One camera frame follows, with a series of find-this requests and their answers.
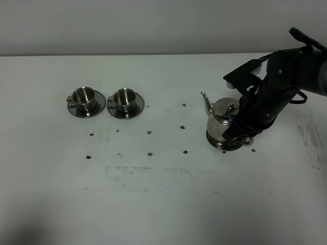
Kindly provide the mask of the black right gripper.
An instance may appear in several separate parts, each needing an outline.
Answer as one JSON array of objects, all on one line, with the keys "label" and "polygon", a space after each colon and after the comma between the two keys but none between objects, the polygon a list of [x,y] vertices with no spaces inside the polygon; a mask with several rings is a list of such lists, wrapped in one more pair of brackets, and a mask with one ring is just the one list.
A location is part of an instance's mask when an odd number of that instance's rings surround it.
[{"label": "black right gripper", "polygon": [[298,88],[289,87],[278,90],[269,79],[263,79],[260,85],[251,89],[241,105],[240,120],[234,122],[222,134],[226,141],[237,141],[255,136],[255,132],[269,128],[298,93]]}]

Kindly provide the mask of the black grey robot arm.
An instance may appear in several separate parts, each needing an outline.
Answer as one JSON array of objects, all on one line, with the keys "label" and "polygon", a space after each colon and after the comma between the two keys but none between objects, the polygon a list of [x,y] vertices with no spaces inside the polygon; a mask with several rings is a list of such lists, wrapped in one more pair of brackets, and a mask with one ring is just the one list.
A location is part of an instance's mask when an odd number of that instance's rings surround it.
[{"label": "black grey robot arm", "polygon": [[304,91],[326,96],[326,51],[308,47],[277,51],[246,62],[224,80],[242,94],[224,139],[253,137],[272,126],[288,103],[305,103]]}]

